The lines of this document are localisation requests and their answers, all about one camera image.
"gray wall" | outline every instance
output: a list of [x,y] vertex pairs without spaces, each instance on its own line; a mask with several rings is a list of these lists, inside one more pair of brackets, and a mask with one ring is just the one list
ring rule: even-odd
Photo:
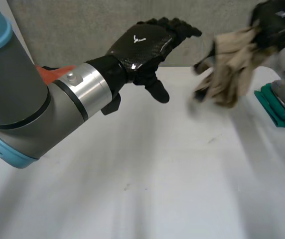
[[189,39],[164,65],[190,66],[214,34],[246,26],[263,0],[7,0],[35,63],[78,64],[102,56],[130,26],[150,18],[179,17],[205,35]]

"robotic thumb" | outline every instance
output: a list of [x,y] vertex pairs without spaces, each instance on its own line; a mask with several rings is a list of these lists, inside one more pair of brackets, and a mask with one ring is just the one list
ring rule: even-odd
[[169,94],[164,88],[162,82],[158,80],[156,74],[154,74],[153,80],[150,81],[148,85],[145,85],[144,88],[160,103],[166,104],[169,102]]

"green cloth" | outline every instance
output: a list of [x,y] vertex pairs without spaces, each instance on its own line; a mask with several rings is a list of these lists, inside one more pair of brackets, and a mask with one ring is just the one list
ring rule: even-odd
[[269,114],[277,127],[285,128],[285,107],[274,95],[271,84],[266,84],[261,91],[255,91],[255,96]]

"silver screw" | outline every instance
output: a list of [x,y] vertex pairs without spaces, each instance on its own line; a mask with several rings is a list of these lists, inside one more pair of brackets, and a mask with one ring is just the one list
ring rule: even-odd
[[76,77],[73,72],[68,72],[66,76],[67,76],[68,81],[72,82],[76,80]]

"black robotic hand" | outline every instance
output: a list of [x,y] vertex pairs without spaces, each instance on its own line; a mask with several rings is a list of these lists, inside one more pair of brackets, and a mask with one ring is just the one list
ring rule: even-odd
[[[157,101],[167,103],[169,94],[155,72],[168,54],[187,37],[199,37],[201,34],[200,30],[178,18],[151,19],[132,26],[106,55],[120,62],[127,76],[125,83],[145,86]],[[118,91],[121,87],[115,86],[117,89],[112,90],[113,101],[102,109],[105,115],[118,109],[121,101]]]
[[253,10],[250,26],[258,26],[260,33],[254,41],[260,48],[285,48],[285,0],[268,0]]

